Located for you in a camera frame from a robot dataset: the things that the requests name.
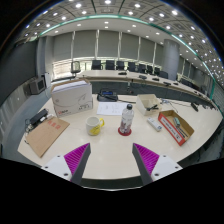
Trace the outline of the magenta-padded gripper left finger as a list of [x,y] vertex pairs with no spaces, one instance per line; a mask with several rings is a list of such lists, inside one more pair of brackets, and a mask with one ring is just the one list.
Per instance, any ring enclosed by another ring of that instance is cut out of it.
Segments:
[[42,169],[79,185],[90,153],[91,147],[87,143],[65,155],[55,156]]

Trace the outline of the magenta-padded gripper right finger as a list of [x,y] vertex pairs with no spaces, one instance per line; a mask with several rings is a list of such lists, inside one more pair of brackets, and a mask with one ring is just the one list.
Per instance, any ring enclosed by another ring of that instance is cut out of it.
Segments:
[[169,156],[151,151],[137,143],[133,144],[135,157],[143,185],[147,185],[182,169]]

